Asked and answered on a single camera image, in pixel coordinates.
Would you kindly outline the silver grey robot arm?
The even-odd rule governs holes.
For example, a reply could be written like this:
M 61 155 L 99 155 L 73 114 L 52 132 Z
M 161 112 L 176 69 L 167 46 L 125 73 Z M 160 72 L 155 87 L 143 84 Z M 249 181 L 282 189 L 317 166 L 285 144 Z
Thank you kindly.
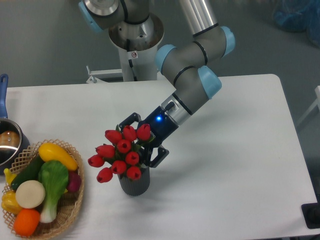
M 152 142 L 141 150 L 142 162 L 155 168 L 168 155 L 162 142 L 199 110 L 222 87 L 208 62 L 235 48 L 232 31 L 220 26 L 207 0 L 182 0 L 193 42 L 183 48 L 160 46 L 164 36 L 161 20 L 150 12 L 147 0 L 82 0 L 79 9 L 96 32 L 108 31 L 118 49 L 125 82 L 155 80 L 162 74 L 175 91 L 148 117 L 136 113 L 121 126 L 149 124 Z

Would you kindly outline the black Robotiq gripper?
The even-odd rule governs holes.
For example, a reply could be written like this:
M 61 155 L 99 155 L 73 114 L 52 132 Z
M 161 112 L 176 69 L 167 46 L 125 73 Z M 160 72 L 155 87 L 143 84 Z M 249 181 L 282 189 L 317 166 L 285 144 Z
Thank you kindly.
M 150 126 L 150 136 L 154 139 L 148 143 L 150 147 L 143 150 L 142 162 L 150 168 L 156 168 L 170 153 L 168 149 L 160 145 L 179 126 L 166 115 L 166 110 L 161 106 L 158 106 L 145 119 L 142 119 L 138 113 L 133 112 L 119 124 L 119 128 L 123 131 L 125 126 L 130 126 L 135 122 L 138 123 L 138 127 L 143 124 L 149 124 Z M 157 148 L 157 155 L 151 160 L 153 148 Z

